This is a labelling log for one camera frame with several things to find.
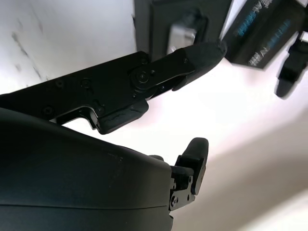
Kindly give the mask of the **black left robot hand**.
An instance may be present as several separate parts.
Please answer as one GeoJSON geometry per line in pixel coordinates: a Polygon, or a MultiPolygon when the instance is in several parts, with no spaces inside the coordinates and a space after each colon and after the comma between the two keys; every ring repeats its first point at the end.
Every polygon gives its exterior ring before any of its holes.
{"type": "Polygon", "coordinates": [[[308,66],[308,42],[303,40],[307,31],[300,31],[293,45],[288,50],[288,57],[284,61],[278,76],[275,90],[276,96],[285,98],[292,93],[302,73],[308,66]]]}

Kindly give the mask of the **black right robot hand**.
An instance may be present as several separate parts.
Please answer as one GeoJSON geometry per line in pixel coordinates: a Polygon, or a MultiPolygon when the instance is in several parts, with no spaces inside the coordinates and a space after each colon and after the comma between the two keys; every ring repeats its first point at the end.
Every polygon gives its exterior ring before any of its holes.
{"type": "Polygon", "coordinates": [[[213,69],[225,43],[202,42],[156,61],[139,51],[0,97],[3,231],[169,231],[193,202],[208,140],[194,138],[174,166],[66,128],[86,119],[109,134],[141,118],[148,101],[213,69]]]}

